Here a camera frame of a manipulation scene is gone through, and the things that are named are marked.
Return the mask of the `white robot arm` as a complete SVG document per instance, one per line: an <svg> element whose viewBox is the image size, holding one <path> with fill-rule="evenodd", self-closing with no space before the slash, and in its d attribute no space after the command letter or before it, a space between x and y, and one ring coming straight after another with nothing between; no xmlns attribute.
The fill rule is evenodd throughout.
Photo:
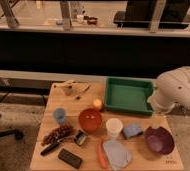
<svg viewBox="0 0 190 171"><path fill-rule="evenodd" d="M148 98L155 113L169 113L178 102L190 111L190 67L184 66L160 74L156 89Z"/></svg>

